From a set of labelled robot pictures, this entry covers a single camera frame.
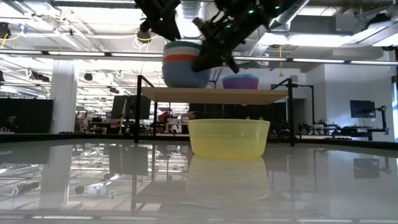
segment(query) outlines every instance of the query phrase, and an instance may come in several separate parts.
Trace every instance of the white pillar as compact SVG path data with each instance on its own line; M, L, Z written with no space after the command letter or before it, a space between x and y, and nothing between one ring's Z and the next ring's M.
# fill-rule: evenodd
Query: white pillar
M79 70L71 60L55 60L51 79L51 99L54 100L51 133L73 131Z
M69 195L72 145L50 148L49 164L44 165L40 189L40 208L61 209Z
M51 133L73 131L79 71L74 61L55 60L51 80L54 100ZM72 145L50 148L49 164L44 165L40 190L40 208L63 208L69 194Z

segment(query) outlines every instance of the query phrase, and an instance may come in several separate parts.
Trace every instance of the red object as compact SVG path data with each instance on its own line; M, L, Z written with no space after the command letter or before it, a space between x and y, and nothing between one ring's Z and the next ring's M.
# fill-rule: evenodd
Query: red object
M169 62L191 62L194 61L198 58L198 56L194 55L170 55L167 56L166 58L163 59L163 63L169 63Z
M164 121L164 122L166 122L166 121L167 121L167 118L169 118L169 117L170 117L169 112L164 112L164 113L162 113L161 115L159 115L159 121Z

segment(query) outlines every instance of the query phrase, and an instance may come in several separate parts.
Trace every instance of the glossy table surface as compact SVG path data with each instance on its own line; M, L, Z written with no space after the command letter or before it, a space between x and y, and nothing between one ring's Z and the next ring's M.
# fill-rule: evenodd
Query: glossy table surface
M397 158L319 144L243 161L195 156L189 142L0 144L0 223L398 223Z

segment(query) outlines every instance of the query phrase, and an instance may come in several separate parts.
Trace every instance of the translucent yellow bowl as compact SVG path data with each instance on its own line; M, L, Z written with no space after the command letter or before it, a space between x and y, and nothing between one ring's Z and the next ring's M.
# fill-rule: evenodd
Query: translucent yellow bowl
M188 122L193 152L215 159L250 159L266 147L270 122L244 119L198 119Z

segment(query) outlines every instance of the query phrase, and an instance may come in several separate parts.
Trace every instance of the wooden shelf top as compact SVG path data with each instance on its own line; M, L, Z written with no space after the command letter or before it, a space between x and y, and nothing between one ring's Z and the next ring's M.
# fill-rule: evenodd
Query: wooden shelf top
M155 102L268 105L285 98L287 90L142 87L142 94Z

